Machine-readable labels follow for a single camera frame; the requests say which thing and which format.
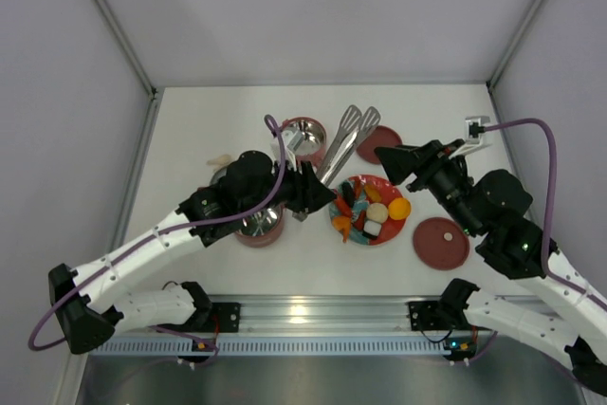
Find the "steel serving tongs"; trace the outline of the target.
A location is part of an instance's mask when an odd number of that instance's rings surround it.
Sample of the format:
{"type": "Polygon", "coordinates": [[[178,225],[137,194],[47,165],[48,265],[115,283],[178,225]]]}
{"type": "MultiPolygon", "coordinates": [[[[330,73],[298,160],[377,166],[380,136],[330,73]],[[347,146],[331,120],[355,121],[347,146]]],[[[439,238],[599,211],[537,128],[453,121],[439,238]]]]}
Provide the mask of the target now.
{"type": "Polygon", "coordinates": [[[338,130],[326,151],[316,176],[329,187],[350,156],[379,126],[381,115],[370,106],[364,113],[354,104],[343,112],[338,130]]]}

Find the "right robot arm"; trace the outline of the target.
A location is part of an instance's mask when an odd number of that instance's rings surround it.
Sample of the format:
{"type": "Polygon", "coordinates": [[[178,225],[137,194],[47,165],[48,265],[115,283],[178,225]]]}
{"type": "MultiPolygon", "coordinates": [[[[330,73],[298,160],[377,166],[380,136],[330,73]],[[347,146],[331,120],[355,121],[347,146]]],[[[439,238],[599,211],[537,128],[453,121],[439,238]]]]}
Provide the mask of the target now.
{"type": "Polygon", "coordinates": [[[533,198],[510,172],[499,169],[478,182],[456,151],[464,142],[377,147],[394,185],[413,175],[410,192],[428,190],[461,230],[481,237],[476,252],[496,272],[533,293],[549,317],[452,280],[435,308],[451,328],[491,329],[543,352],[596,394],[606,393],[606,299],[570,264],[544,231],[525,218],[533,198]]]}

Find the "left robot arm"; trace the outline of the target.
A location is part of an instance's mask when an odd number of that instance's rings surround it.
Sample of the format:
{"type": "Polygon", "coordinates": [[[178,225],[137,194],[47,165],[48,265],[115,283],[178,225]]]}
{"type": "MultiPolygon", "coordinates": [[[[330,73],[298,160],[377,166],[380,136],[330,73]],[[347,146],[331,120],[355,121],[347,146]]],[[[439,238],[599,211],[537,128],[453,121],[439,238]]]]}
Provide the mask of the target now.
{"type": "Polygon", "coordinates": [[[259,151],[244,152],[214,184],[196,190],[174,211],[130,243],[100,259],[48,273],[53,311],[71,353],[88,353],[113,336],[159,326],[180,333],[205,328],[212,301],[197,282],[135,292],[176,260],[244,227],[266,208],[316,212],[335,199],[312,165],[293,168],[259,151]]]}

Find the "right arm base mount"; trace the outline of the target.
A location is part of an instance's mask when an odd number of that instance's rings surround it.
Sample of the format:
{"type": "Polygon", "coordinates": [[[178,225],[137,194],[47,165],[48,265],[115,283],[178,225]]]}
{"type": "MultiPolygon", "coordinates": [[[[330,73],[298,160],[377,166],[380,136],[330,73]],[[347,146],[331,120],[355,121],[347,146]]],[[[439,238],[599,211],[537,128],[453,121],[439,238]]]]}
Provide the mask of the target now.
{"type": "Polygon", "coordinates": [[[468,330],[471,325],[464,315],[468,299],[480,287],[463,279],[453,279],[438,299],[407,303],[413,331],[468,330]]]}

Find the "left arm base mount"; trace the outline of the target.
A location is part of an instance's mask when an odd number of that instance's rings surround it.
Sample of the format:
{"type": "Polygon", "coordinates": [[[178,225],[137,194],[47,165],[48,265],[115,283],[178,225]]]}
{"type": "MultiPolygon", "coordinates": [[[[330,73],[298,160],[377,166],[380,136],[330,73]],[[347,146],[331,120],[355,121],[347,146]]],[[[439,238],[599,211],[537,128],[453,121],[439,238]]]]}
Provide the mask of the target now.
{"type": "Polygon", "coordinates": [[[184,282],[181,287],[191,295],[194,306],[193,314],[182,324],[185,331],[200,333],[239,331],[240,303],[214,303],[202,286],[196,282],[184,282]]]}

